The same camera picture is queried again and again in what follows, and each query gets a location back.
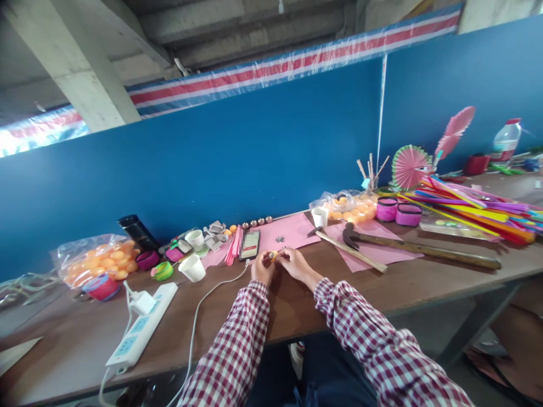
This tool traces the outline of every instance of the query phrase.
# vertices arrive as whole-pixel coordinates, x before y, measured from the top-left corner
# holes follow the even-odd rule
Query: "black thermos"
[[[152,250],[158,252],[158,249],[160,248],[159,244],[137,215],[122,217],[117,222],[124,229],[126,234],[136,242],[142,252],[149,252]]]

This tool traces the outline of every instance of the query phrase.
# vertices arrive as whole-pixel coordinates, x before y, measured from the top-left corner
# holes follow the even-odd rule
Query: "red checkered sleeve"
[[[269,288],[253,280],[238,297],[178,406],[245,405],[256,379],[270,313]]]
[[[408,330],[397,331],[346,282],[321,280],[314,294],[344,349],[364,366],[382,406],[473,406],[466,393],[419,348]]]

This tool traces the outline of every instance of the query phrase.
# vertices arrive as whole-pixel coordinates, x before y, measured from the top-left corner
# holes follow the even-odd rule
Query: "shirt cuff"
[[[267,297],[268,293],[270,292],[270,288],[266,284],[264,284],[262,281],[259,281],[259,280],[251,280],[247,288],[254,290],[257,293],[262,294],[264,297]]]
[[[315,288],[315,294],[313,295],[313,298],[315,301],[319,301],[319,299],[322,299],[323,297],[326,297],[330,291],[334,289],[334,283],[332,283],[328,277],[323,278],[317,283],[317,287]]]

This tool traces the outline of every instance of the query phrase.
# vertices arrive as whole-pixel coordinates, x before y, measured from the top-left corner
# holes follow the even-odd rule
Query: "paper cup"
[[[193,283],[200,281],[205,276],[205,268],[197,254],[191,254],[179,265],[182,272]]]
[[[314,208],[311,211],[313,215],[313,223],[315,227],[326,227],[328,226],[328,209],[323,207]]]
[[[199,252],[204,248],[204,234],[201,230],[195,230],[188,233],[185,236],[185,240],[196,252]]]

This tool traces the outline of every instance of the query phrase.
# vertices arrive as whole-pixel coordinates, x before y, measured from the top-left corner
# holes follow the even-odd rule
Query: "wooden hammer handle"
[[[315,234],[316,234],[318,237],[320,237],[321,239],[326,240],[326,241],[332,243],[332,244],[333,244],[334,246],[336,246],[336,247],[339,247],[340,249],[342,249],[344,252],[350,254],[351,256],[356,257],[357,259],[362,260],[364,263],[369,264],[370,266],[372,266],[373,268],[377,269],[378,271],[380,271],[380,272],[383,273],[383,274],[385,273],[386,269],[388,268],[388,267],[385,266],[384,264],[377,263],[377,262],[371,260],[370,258],[366,257],[365,255],[363,255],[362,253],[358,252],[357,250],[351,249],[349,246],[344,245],[344,244],[338,242],[337,240],[332,239],[330,236],[325,235],[324,233],[322,233],[322,232],[320,232],[320,231],[315,232]]]
[[[469,254],[456,252],[454,250],[442,249],[435,246],[427,246],[423,244],[416,244],[405,242],[403,240],[388,239],[386,237],[370,236],[358,233],[356,237],[359,240],[363,240],[369,243],[375,243],[379,245],[389,246],[401,250],[406,250],[412,253],[422,253],[429,256],[446,258],[449,260],[456,260],[462,263],[471,264],[474,266],[486,267],[487,269],[499,270],[502,268],[502,264],[496,258],[478,256],[477,254]]]

